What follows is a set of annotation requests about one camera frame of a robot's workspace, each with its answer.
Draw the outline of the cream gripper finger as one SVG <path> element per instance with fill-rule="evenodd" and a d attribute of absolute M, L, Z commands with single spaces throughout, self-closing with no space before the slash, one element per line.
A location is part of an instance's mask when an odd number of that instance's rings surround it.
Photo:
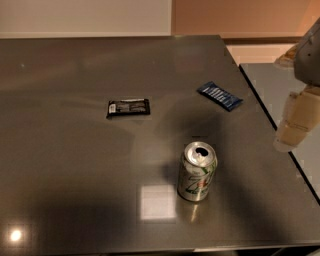
<path fill-rule="evenodd" d="M 291 92 L 277 128 L 274 147 L 280 152 L 295 149 L 320 123 L 320 87 L 307 85 L 301 92 Z"/>

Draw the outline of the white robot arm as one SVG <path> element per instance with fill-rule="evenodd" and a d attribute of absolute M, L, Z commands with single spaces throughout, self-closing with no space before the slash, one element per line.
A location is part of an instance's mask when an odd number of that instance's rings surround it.
<path fill-rule="evenodd" d="M 285 102 L 274 140 L 280 152 L 292 151 L 320 123 L 320 18 L 298 43 L 293 68 L 305 88 L 291 92 Z"/>

